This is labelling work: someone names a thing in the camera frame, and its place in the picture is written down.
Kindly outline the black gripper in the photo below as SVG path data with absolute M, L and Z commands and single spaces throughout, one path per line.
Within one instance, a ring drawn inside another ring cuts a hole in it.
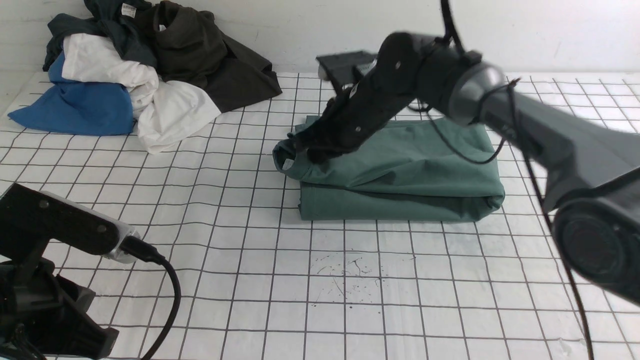
M 373 69 L 334 98 L 305 130 L 291 133 L 297 154 L 313 164 L 357 151 L 415 98 L 419 68 L 435 37 L 395 32 L 382 42 Z
M 41 260 L 24 282 L 12 260 L 1 263 L 1 358 L 44 360 L 71 356 L 100 360 L 110 355 L 119 331 L 88 315 L 96 293 Z

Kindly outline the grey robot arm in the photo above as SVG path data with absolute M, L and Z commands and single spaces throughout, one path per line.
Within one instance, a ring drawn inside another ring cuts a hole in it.
M 637 360 L 639 83 L 412 40 L 223 112 L 64 39 L 1 115 L 1 358 Z

